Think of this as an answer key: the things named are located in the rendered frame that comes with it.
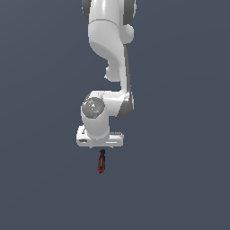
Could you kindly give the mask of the black and red tool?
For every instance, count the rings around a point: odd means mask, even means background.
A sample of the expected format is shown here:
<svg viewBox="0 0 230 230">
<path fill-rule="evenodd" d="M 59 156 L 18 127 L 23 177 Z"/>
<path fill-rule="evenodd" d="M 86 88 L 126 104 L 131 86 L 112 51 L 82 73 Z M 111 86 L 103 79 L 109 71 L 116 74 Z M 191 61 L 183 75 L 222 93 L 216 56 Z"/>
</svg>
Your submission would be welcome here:
<svg viewBox="0 0 230 230">
<path fill-rule="evenodd" d="M 103 173 L 105 171 L 105 150 L 100 150 L 100 157 L 98 162 L 98 172 Z"/>
</svg>

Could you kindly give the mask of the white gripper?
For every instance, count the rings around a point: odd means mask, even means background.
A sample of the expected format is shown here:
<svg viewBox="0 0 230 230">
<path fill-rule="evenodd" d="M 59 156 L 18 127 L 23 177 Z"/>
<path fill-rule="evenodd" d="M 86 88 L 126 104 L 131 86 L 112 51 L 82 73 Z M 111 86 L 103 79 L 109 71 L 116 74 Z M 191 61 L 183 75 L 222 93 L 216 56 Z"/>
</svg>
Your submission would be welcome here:
<svg viewBox="0 0 230 230">
<path fill-rule="evenodd" d="M 84 125 L 79 126 L 76 132 L 76 143 L 79 146 L 87 146 L 93 148 L 95 146 L 99 147 L 115 147 L 123 146 L 124 134 L 121 132 L 111 132 L 107 137 L 102 139 L 92 139 L 89 137 Z"/>
</svg>

